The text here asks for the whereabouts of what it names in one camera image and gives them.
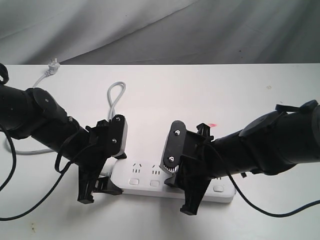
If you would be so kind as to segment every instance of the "power outlet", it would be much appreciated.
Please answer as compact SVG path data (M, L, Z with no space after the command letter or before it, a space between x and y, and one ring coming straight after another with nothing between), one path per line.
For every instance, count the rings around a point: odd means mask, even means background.
M184 199L181 189L169 187L164 181L171 175L162 171L154 162L131 162L128 159L115 162L111 180L124 194ZM203 201L230 203L235 195L235 188L228 178L211 180Z

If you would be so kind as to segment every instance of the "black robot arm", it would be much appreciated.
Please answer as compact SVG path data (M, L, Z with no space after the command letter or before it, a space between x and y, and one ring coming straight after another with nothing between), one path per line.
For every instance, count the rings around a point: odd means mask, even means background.
M116 115L109 122L98 121L95 127L82 128L78 122L41 88L26 91L4 86L9 79L4 74L0 85L0 123L14 139L29 136L58 153L55 169L60 170L61 157L78 165L78 201L93 203L92 193L119 195L122 190L109 176L99 177L110 157L126 158L127 122Z
M211 179L232 174L246 177L246 172L277 175L297 164L320 162L317 101L301 107L277 105L275 110L216 140L204 123L197 126L197 132L188 131L181 121L172 123L160 167L173 175L165 184L184 190L181 212L197 214Z

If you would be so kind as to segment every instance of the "white table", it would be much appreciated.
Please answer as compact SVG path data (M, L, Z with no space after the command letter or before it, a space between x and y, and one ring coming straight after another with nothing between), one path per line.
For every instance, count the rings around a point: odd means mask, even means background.
M47 70L45 65L8 66L9 86L26 89ZM107 89L125 81L116 107L128 122L127 161L161 160L174 120L196 125L215 123L211 133L223 137L271 112L276 104L300 106L320 101L320 64L61 66L39 87L82 126L94 126L109 110ZM42 148L33 139L14 141L19 150ZM0 151L0 182L11 169L11 156ZM0 216L33 206L58 178L56 154L18 156L17 169L0 193ZM235 176L259 207L284 213L320 198L320 163L298 165L278 176ZM95 194L94 204L77 202L78 171L72 166L53 194L34 212L0 223L1 240L315 240L320 206L288 218L271 218L236 194L230 204L201 204L197 216L179 212L183 200L133 195Z

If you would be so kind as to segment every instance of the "gray fabric backdrop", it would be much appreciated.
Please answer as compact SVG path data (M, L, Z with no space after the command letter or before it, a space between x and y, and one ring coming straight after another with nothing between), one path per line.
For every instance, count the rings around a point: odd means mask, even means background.
M320 63L319 0L0 0L0 62Z

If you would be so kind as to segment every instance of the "power strip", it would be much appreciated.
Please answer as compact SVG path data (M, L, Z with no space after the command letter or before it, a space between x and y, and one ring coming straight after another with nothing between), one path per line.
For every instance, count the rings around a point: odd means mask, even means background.
M141 161L133 163L123 159L115 162L111 180L123 189L124 194L184 199L184 191L164 184L170 176L160 169L159 164ZM234 195L235 188L228 178L213 179L203 201L230 203Z

